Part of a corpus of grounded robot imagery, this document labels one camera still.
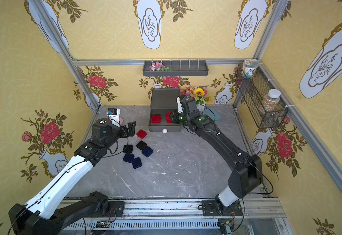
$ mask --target wall shelf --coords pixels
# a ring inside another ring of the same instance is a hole
[[[248,79],[241,76],[242,65],[238,67],[236,83],[239,85],[239,90],[257,127],[259,129],[279,127],[288,112],[282,100],[282,95],[275,109],[273,111],[266,111],[262,105],[262,99],[274,87],[268,82],[260,69],[257,70],[252,78]]]
[[[204,60],[162,60],[162,64],[171,71],[151,71],[150,66],[156,60],[145,61],[142,69],[146,77],[170,77],[170,76],[207,76],[209,68]]]

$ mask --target jar lid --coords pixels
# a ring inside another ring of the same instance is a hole
[[[259,61],[257,59],[251,58],[251,59],[244,60],[243,64],[246,67],[254,68],[254,67],[257,67],[259,65]]]
[[[277,99],[281,96],[281,92],[277,89],[270,89],[268,92],[268,96],[273,99]]]

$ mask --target sunflower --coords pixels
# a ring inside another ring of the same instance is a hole
[[[205,92],[204,92],[204,90],[202,88],[195,89],[194,93],[195,93],[196,96],[203,96],[203,95],[205,95]]]

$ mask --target white vase illustration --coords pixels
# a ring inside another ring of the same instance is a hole
[[[62,38],[62,41],[64,43],[64,45],[69,48],[69,44],[68,41],[66,40],[63,28],[61,27],[61,24],[59,22],[58,17],[55,14],[55,10],[53,8],[53,6],[51,6],[50,4],[48,4],[47,2],[41,0],[41,2],[43,3],[43,5],[45,6],[47,13],[50,15],[50,17],[52,18],[53,24],[56,26],[56,28],[58,29],[58,33]],[[27,2],[25,2],[25,8],[27,10],[27,13],[32,17],[32,20],[34,21],[34,23],[38,26],[38,28],[41,30],[43,36],[47,39],[47,41],[50,43],[50,45],[52,46],[52,48],[60,53],[61,49],[59,48],[59,46],[55,43],[55,39],[51,38],[51,33],[50,31],[47,29],[47,27],[45,26],[45,22],[43,22],[43,20],[40,18],[38,11],[36,9],[36,6],[33,2],[33,0],[27,0]]]
[[[323,48],[300,81],[300,91],[312,98],[342,74],[342,24],[324,40]]]
[[[57,174],[59,174],[69,162],[68,158],[66,158],[64,154],[56,153],[54,155],[51,155],[47,152],[46,148],[44,149],[39,159],[43,159],[47,162],[48,172],[52,176],[56,176]]]
[[[252,148],[255,154],[261,155],[268,148],[268,139],[273,136],[270,128],[266,132],[260,131],[252,140]]]
[[[231,86],[232,84],[226,83],[224,90],[217,94],[217,97],[215,98],[216,105],[226,105],[230,102],[232,97],[232,93],[230,91]]]
[[[235,33],[236,48],[245,49],[251,44],[262,19],[266,16],[268,7],[266,0],[249,0],[244,6],[242,4]]]
[[[94,92],[92,92],[92,94],[93,94],[93,97],[94,97],[95,101],[97,101],[98,106],[102,105],[102,102],[100,101],[100,99],[99,99],[99,97],[97,96],[97,94],[95,94]],[[91,101],[91,100],[89,99],[89,97],[86,96],[85,94],[84,94],[84,97],[85,97],[85,102],[86,102],[86,104],[88,105],[88,107],[91,109],[92,112],[95,112],[96,109],[94,108],[94,106],[93,106],[93,104],[92,104],[92,101]]]
[[[150,49],[160,45],[161,18],[163,17],[163,1],[136,0],[133,4],[138,19],[142,41]]]

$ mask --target red rose print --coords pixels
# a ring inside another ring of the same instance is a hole
[[[290,122],[290,117],[286,115],[285,118],[283,119],[283,122],[284,122],[285,124],[289,124],[289,122]]]
[[[281,157],[288,158],[292,154],[292,142],[291,140],[285,135],[285,133],[281,133],[277,135],[277,142],[278,142],[278,151]]]
[[[59,134],[59,126],[55,123],[49,123],[44,125],[40,139],[43,140],[45,144],[48,144],[51,140],[56,139]]]
[[[98,76],[89,77],[89,83],[100,88],[106,88],[107,85],[106,81]]]
[[[22,140],[25,142],[29,142],[31,138],[31,133],[28,131],[25,131],[25,133],[22,135]]]
[[[164,77],[163,83],[170,87],[177,87],[179,85],[179,77]]]

